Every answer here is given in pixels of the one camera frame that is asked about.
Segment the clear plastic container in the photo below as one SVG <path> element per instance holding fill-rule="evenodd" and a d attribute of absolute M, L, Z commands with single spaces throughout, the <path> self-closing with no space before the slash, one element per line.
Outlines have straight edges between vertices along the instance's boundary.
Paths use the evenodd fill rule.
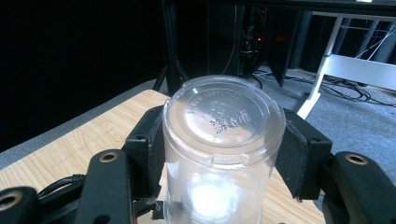
<path fill-rule="evenodd" d="M 167 223 L 261 223 L 285 115 L 242 78 L 192 79 L 165 103 Z"/>

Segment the black curtain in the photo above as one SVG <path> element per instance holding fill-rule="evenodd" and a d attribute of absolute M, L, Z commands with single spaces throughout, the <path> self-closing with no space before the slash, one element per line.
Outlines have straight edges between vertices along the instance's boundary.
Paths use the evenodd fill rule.
<path fill-rule="evenodd" d="M 0 151 L 157 77 L 156 4 L 1 0 Z"/>

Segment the white stand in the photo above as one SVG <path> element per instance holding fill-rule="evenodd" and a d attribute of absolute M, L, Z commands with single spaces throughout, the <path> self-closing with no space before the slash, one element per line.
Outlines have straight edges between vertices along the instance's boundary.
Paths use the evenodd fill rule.
<path fill-rule="evenodd" d="M 330 36 L 329 43 L 320 62 L 314 86 L 312 87 L 308 98 L 297 112 L 297 114 L 302 119 L 306 119 L 309 112 L 318 101 L 320 97 L 318 90 L 325 73 L 326 75 L 332 77 L 345 78 L 390 90 L 396 90 L 396 65 L 364 61 L 361 59 L 348 58 L 332 54 L 332 48 L 334 46 L 344 16 L 356 19 L 376 19 L 386 21 L 395 21 L 394 18 L 343 15 L 335 13 L 317 13 L 317 15 L 336 16 L 337 19 L 335 21 L 334 27 L 332 28 L 332 35 Z"/>

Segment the plastic lid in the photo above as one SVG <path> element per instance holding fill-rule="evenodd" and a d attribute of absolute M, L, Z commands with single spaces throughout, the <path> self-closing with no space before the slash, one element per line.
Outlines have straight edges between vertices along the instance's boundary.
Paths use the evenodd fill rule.
<path fill-rule="evenodd" d="M 273 155 L 285 130 L 283 110 L 238 77 L 186 82 L 165 104 L 164 135 L 184 157 L 204 165 L 251 165 Z"/>

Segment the gray floor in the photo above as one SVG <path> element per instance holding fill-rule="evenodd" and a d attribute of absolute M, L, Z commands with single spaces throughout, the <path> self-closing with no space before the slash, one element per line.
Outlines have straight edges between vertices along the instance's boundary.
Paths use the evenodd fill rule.
<path fill-rule="evenodd" d="M 289 75 L 311 78 L 312 75 L 289 70 Z M 280 88 L 272 77 L 260 76 L 263 90 L 281 106 L 297 111 L 312 87 L 311 84 L 286 80 Z M 25 143 L 0 153 L 0 169 L 50 143 L 88 120 L 106 112 L 111 107 L 151 89 L 154 80 L 143 83 L 113 100 L 43 133 Z M 396 92 L 374 87 L 364 88 L 372 97 L 389 104 L 396 103 Z M 161 89 L 167 92 L 166 85 Z M 376 161 L 396 185 L 396 108 L 383 105 L 350 102 L 322 92 L 317 104 L 306 120 L 333 141 L 332 152 L 353 151 Z"/>

